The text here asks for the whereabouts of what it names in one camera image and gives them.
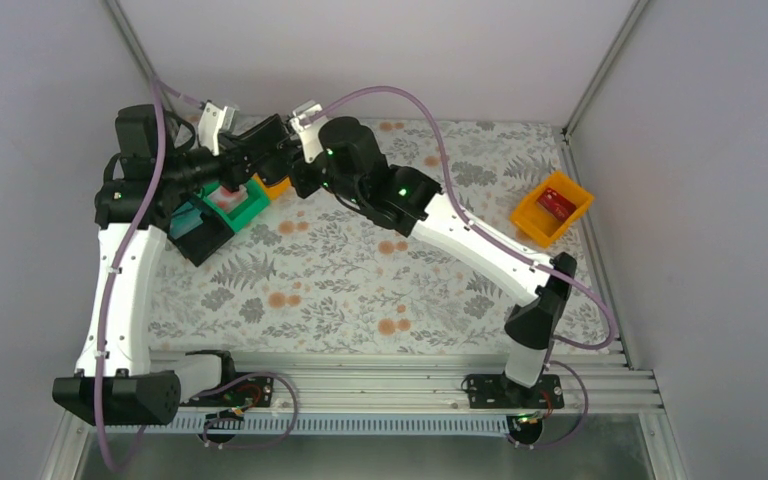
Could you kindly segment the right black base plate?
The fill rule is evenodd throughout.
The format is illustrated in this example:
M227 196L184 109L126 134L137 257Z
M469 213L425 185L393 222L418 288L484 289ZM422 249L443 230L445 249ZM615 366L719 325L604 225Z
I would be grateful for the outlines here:
M560 409L565 406L558 375L544 374L532 387L521 386L504 374L471 374L460 388L471 409Z

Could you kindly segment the red card in bin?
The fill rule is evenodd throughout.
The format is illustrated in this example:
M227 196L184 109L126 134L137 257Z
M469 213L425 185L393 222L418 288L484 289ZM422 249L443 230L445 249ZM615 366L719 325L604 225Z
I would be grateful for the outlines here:
M558 221L567 220L577 209L573 202L551 187L538 196L537 203Z

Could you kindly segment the aluminium rail frame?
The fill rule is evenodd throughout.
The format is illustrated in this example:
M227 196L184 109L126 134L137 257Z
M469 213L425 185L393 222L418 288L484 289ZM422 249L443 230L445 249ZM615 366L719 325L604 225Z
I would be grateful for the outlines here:
M500 355L316 355L239 353L242 370L274 371L269 407L248 412L504 415L471 409L460 388L470 373L495 373ZM123 479L683 479L653 372L606 354L557 354L565 406L553 409L534 447L504 437L235 434L201 444L206 408L187 408L149 430Z

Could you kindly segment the teal card in black bin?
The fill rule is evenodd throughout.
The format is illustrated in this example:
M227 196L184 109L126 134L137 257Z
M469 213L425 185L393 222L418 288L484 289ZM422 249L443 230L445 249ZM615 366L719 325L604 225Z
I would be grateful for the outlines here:
M192 230L201 226L201 210L192 202L187 202L178 208L171 217L168 237L177 240Z

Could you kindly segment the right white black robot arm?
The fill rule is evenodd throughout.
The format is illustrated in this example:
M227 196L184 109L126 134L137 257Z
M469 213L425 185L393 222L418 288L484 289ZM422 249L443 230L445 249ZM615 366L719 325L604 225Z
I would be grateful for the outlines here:
M571 274L574 260L537 254L457 209L436 180L389 164L372 130L354 117L294 116L288 124L302 148L290 170L300 197L324 190L373 224L465 263L514 300L504 325L512 345L503 373L518 386L534 387L570 295L555 267Z

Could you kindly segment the orange bin back left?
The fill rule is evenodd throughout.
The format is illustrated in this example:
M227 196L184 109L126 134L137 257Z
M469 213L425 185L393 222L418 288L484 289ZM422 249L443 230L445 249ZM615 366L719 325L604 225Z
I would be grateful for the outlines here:
M267 185L258 174L255 174L253 179L270 201L275 201L281 197L292 186L289 177L284 177L279 182L271 185Z

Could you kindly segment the black card holder wallet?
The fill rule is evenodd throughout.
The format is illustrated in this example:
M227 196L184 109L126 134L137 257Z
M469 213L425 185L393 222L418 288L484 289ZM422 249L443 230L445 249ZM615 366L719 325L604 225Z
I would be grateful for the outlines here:
M283 154L288 138L284 119L273 114L237 136L235 143L248 160L257 163Z

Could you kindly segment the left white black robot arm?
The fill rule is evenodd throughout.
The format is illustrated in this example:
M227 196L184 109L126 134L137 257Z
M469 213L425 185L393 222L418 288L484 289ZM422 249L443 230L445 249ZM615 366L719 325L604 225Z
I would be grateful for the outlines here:
M206 103L197 123L151 105L121 109L118 152L94 199L99 274L74 371L54 381L65 410L96 426L166 425L178 408L234 376L227 352L188 353L153 371L147 340L156 270L167 245L203 264L270 200L297 147L279 115L237 132L235 113Z

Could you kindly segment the black bin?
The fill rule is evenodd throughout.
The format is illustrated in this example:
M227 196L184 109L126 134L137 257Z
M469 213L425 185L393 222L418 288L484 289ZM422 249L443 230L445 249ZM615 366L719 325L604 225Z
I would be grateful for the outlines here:
M202 225L177 240L171 240L168 234L167 238L185 259L199 267L230 241L235 232L200 198L191 196L182 205L187 202L201 210Z

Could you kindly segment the white red block green bin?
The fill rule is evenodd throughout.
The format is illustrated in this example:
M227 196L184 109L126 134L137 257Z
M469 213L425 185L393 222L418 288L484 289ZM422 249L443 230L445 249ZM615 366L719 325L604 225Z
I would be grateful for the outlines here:
M248 193L244 187L237 191L230 191L220 186L210 194L210 198L223 212L230 214L236 208L243 205L248 199Z

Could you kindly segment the floral patterned table mat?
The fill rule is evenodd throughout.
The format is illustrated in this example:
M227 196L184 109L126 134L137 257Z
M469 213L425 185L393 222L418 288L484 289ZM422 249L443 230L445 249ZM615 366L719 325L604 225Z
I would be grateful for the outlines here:
M362 120L389 163L443 183L425 120ZM463 207L519 243L523 197L561 171L544 123L439 121ZM373 225L319 191L287 191L200 267L166 246L154 281L155 351L502 354L514 301L485 276L415 238Z

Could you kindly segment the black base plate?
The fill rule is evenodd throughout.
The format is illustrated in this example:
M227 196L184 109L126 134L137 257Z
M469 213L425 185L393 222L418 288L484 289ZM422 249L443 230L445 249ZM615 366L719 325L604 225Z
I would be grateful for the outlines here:
M532 387L521 386L504 374L471 374L460 388L471 409L560 409L565 406L558 375L544 374Z
M182 406L215 408L266 408L271 405L275 380L271 377L253 377L210 396L194 397Z

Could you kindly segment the orange bin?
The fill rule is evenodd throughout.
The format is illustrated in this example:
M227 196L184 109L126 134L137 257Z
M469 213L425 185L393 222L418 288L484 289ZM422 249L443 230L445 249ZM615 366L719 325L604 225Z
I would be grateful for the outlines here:
M589 210L594 196L561 171L530 191L509 216L535 244L547 248Z
M271 185L267 185L258 174L255 174L253 179L270 201L275 201L281 197L292 186L289 177L284 177L279 182Z

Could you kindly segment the orange bin right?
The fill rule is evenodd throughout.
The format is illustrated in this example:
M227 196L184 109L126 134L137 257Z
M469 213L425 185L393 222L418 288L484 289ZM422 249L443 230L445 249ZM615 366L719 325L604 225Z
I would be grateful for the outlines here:
M547 248L589 210L594 196L561 171L530 191L509 216L535 244Z

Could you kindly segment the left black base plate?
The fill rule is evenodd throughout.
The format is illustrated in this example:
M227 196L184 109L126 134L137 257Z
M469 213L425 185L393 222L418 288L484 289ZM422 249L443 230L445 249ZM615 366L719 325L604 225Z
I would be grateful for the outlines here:
M271 377L253 377L210 396L194 397L182 406L215 408L266 408L271 405L275 380Z

